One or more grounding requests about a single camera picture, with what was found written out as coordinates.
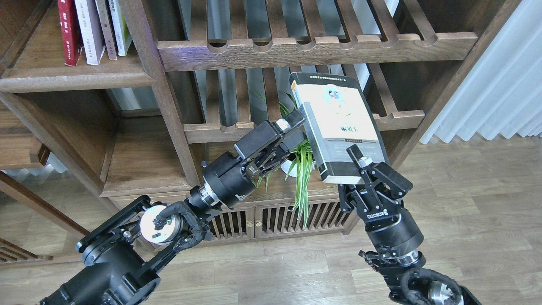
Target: white pot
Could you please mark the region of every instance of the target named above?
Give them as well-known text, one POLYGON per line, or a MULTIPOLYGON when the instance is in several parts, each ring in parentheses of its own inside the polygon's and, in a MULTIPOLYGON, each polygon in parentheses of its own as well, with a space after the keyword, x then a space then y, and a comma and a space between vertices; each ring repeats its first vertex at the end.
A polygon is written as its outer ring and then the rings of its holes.
MULTIPOLYGON (((290 166, 292 166, 292 161, 286 160, 286 161, 284 161, 283 164, 280 165, 280 169, 282 169, 282 171, 284 171, 284 173, 287 174, 288 176, 297 178, 298 177, 298 165, 297 164, 294 165, 294 168, 292 168, 292 171, 290 171, 290 173, 288 173, 288 170, 290 169, 290 166)), ((312 161, 311 171, 313 171, 315 167, 316 167, 316 161, 312 161)))

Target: bookshelf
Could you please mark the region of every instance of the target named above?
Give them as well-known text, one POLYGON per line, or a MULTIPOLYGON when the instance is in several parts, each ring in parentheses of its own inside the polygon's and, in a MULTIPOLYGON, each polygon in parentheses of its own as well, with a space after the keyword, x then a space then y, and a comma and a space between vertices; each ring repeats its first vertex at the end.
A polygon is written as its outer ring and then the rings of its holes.
MULTIPOLYGON (((44 3, 49 1, 40 1, 36 7, 44 3)), ((366 62, 372 76, 364 93, 392 165, 398 167, 519 0, 446 4, 402 0, 394 17, 383 0, 369 0, 381 35, 364 34, 352 2, 336 0, 345 33, 339 36, 326 35, 314 0, 301 0, 307 30, 303 37, 288 36, 280 1, 265 3, 262 14, 267 13, 270 37, 249 37, 244 1, 230 0, 231 39, 213 40, 208 39, 206 1, 194 0, 190 12, 183 12, 191 15, 191 30, 186 33, 176 1, 121 0, 135 48, 117 61, 102 59, 99 66, 87 66, 82 55, 77 67, 63 65, 53 3, 43 18, 36 16, 38 12, 29 18, 30 23, 36 22, 25 27, 35 30, 28 38, 20 38, 26 43, 19 51, 11 51, 18 56, 5 65, 0 99, 114 211, 140 194, 164 201, 184 198, 200 183, 199 162, 232 150, 232 141, 254 127, 246 69, 263 69, 267 112, 276 120, 280 116, 274 67, 286 66, 294 72, 309 65, 328 72, 327 65, 333 63, 341 65, 345 75, 355 76, 353 64, 366 62), (196 69, 206 71, 206 92, 197 90, 196 69), (233 126, 220 121, 219 88, 213 86, 218 84, 219 69, 235 70, 232 90, 237 96, 238 121, 233 126), (138 86, 152 87, 158 111, 120 111, 103 91, 138 86), (207 117, 200 95, 207 99, 207 117)), ((239 204, 243 219, 252 224, 243 224, 244 231, 227 226, 221 230, 224 221, 235 218, 224 215, 224 220, 217 220, 220 243, 331 230, 321 223, 316 230, 321 214, 315 216, 316 231, 278 226, 291 218, 284 214, 293 201, 291 184, 277 173, 270 192, 258 189, 239 204), (264 215, 269 220, 259 219, 264 215), (236 238, 241 231, 244 237, 236 238)), ((324 206, 329 211, 336 206, 336 191, 319 182, 317 175, 311 178, 310 188, 315 213, 324 206)), ((356 223, 338 214, 330 219, 336 220, 333 230, 344 233, 356 223)))

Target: wooden floor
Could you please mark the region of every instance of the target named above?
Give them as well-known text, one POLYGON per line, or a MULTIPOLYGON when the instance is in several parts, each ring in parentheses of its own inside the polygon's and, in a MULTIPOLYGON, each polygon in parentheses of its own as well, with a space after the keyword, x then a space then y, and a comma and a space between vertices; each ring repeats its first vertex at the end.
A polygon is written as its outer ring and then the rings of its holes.
MULTIPOLYGON (((542 139, 419 145, 400 167, 405 198, 425 235, 426 265, 483 304, 542 304, 542 139)), ((108 215, 73 178, 25 185, 91 230, 108 215)), ((0 237, 37 254, 75 240, 0 197, 0 237)), ((340 233, 182 252, 160 274, 151 304, 393 304, 381 276, 357 256, 371 250, 360 223, 340 233)), ((82 263, 0 269, 1 304, 35 304, 82 263)))

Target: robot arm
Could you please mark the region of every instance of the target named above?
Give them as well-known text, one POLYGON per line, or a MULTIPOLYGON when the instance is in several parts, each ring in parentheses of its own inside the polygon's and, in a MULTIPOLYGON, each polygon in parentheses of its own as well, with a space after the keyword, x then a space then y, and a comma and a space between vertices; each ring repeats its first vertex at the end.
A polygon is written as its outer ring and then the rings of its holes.
MULTIPOLYGON (((238 156, 226 152, 202 164, 204 184, 184 201, 165 205, 151 204, 146 195, 137 198, 78 242, 85 268, 40 305, 133 305, 146 300, 160 282, 158 273, 175 255, 212 237, 209 222, 222 205, 233 208, 245 199, 255 189, 254 177, 279 166, 305 139, 303 121, 294 111, 276 123, 260 124, 234 145, 238 156), (145 262, 132 246, 140 235, 167 247, 145 262)), ((338 186, 341 208, 355 210, 364 221, 376 252, 359 255, 382 274, 390 298, 402 304, 480 304, 452 279, 422 268, 425 258, 417 248, 423 235, 401 200, 412 183, 386 163, 372 163, 356 146, 348 153, 364 184, 338 186)))
POLYGON ((359 255, 384 277, 389 298, 400 304, 479 305, 467 288, 422 268, 425 257, 417 248, 423 235, 402 200, 412 183, 388 164, 374 164, 356 145, 347 152, 364 184, 339 185, 340 206, 343 212, 355 209, 365 223, 376 252, 360 251, 359 255))

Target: white disc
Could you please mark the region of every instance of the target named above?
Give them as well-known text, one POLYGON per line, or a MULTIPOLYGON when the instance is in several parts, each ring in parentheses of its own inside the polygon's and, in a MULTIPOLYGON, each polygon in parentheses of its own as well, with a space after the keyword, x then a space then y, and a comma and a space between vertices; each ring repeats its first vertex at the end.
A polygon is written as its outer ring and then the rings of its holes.
POLYGON ((143 214, 143 217, 141 218, 141 221, 139 222, 139 226, 141 228, 141 235, 148 240, 151 243, 155 243, 157 245, 166 245, 168 244, 178 233, 180 228, 180 222, 181 219, 179 215, 172 215, 171 220, 168 220, 166 222, 166 225, 161 230, 155 230, 154 229, 154 220, 156 216, 163 211, 166 208, 166 206, 163 205, 156 205, 153 207, 150 207, 145 211, 143 214))

